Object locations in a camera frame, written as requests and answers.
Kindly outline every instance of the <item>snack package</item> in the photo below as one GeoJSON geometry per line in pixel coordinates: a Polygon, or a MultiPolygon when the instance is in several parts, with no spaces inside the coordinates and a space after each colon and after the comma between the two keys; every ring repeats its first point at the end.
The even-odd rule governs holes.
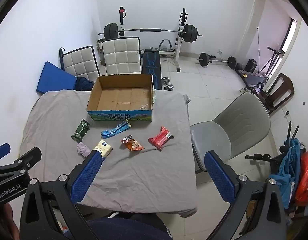
{"type": "Polygon", "coordinates": [[[93,150],[98,151],[104,160],[113,148],[102,139],[93,150]]]}
{"type": "Polygon", "coordinates": [[[101,132],[101,137],[103,139],[110,138],[110,137],[112,137],[114,135],[117,135],[117,134],[119,134],[119,133],[129,129],[130,127],[131,127],[131,124],[128,122],[127,119],[125,119],[123,122],[118,124],[116,126],[116,128],[111,129],[111,130],[102,131],[101,132]]]}
{"type": "Polygon", "coordinates": [[[78,125],[75,133],[71,136],[72,139],[77,143],[80,143],[89,129],[90,129],[90,124],[83,119],[78,125]]]}
{"type": "Polygon", "coordinates": [[[154,138],[149,138],[150,144],[154,145],[158,150],[161,151],[163,145],[174,136],[164,127],[161,127],[161,132],[154,138]]]}
{"type": "Polygon", "coordinates": [[[126,136],[123,140],[121,140],[122,143],[125,144],[126,148],[130,151],[139,151],[144,149],[142,145],[138,141],[135,141],[132,138],[132,135],[126,136]]]}

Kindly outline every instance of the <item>green snack package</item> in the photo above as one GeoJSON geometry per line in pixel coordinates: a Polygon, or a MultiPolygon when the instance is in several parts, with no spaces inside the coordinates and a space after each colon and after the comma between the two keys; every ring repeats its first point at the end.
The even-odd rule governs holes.
{"type": "Polygon", "coordinates": [[[77,143],[80,143],[89,129],[90,129],[90,124],[83,119],[80,122],[79,126],[77,127],[75,133],[71,136],[72,139],[77,143]]]}

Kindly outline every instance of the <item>crumpled purple cloth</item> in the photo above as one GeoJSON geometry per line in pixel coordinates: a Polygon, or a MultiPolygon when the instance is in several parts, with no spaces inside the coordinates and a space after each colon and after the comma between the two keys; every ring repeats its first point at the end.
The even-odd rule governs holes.
{"type": "Polygon", "coordinates": [[[91,150],[85,144],[80,142],[77,144],[77,152],[78,154],[87,157],[91,153],[91,150]]]}

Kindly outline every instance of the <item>blue printed box side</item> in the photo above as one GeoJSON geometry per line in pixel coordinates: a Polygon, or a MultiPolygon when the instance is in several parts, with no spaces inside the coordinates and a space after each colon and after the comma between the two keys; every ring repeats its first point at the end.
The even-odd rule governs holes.
{"type": "Polygon", "coordinates": [[[103,111],[87,111],[94,121],[116,121],[116,120],[131,120],[131,121],[151,121],[152,110],[103,110],[103,111]]]}

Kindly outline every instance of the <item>blue textured pad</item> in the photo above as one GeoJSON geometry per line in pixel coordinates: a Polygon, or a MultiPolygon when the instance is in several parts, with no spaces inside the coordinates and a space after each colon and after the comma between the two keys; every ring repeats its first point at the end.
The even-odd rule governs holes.
{"type": "Polygon", "coordinates": [[[93,179],[101,168],[104,159],[105,158],[102,159],[102,155],[99,152],[96,152],[89,163],[84,167],[83,171],[72,185],[72,203],[77,203],[83,200],[87,190],[93,182],[93,179]]]}
{"type": "Polygon", "coordinates": [[[0,146],[0,159],[5,155],[8,155],[11,151],[11,147],[8,143],[4,143],[0,146]]]}
{"type": "Polygon", "coordinates": [[[36,91],[46,93],[48,91],[60,91],[62,89],[74,89],[77,77],[61,70],[50,62],[45,62],[36,91]]]}
{"type": "Polygon", "coordinates": [[[204,164],[223,200],[234,203],[236,198],[234,184],[210,152],[205,154],[204,164]]]}

